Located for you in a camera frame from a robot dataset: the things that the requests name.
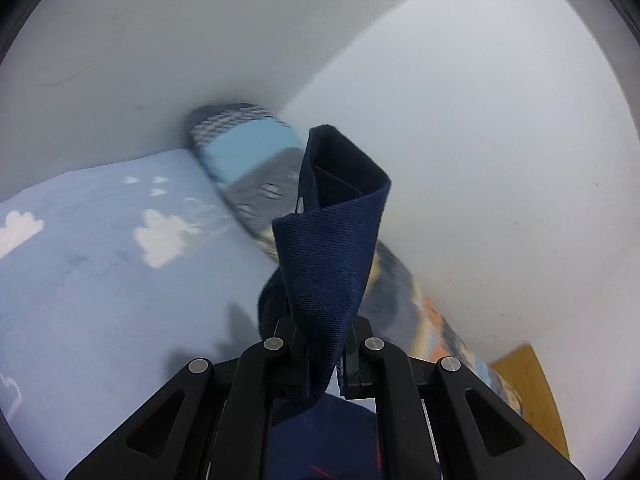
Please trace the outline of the wooden headboard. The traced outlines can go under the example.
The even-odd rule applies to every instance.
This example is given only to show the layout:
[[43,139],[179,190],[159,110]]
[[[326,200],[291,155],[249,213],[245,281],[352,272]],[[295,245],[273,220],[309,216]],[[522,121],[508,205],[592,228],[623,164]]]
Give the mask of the wooden headboard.
[[565,458],[570,458],[565,432],[553,393],[530,344],[523,344],[492,368],[515,390],[526,422]]

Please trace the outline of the patchwork rolled quilt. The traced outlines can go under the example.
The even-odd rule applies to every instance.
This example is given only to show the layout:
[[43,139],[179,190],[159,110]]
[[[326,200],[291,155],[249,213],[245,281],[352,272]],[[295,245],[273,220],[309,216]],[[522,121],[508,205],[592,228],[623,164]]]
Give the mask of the patchwork rolled quilt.
[[[265,107],[250,103],[192,110],[186,116],[186,133],[235,217],[260,249],[276,258],[271,223],[302,208],[297,201],[304,154],[300,137]],[[515,389],[466,346],[383,243],[376,245],[359,313],[376,336],[409,356],[430,362],[453,356],[514,411],[524,412]]]

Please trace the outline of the light blue cloud bedsheet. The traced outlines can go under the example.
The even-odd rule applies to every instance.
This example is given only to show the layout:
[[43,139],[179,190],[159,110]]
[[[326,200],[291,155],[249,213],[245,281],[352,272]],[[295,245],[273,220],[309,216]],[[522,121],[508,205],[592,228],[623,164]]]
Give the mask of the light blue cloud bedsheet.
[[195,157],[72,171],[1,205],[1,408],[61,479],[186,362],[255,342],[274,265]]

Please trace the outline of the navy blue work jacket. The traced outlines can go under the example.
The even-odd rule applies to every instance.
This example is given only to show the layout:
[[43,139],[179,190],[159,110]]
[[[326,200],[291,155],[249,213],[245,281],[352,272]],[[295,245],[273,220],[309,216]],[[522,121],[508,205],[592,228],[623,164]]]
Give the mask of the navy blue work jacket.
[[260,336],[282,318],[303,357],[303,392],[276,407],[269,437],[270,479],[376,479],[376,417],[326,391],[372,266],[390,178],[337,128],[310,130],[298,179],[298,206],[274,219],[279,266],[258,300]]

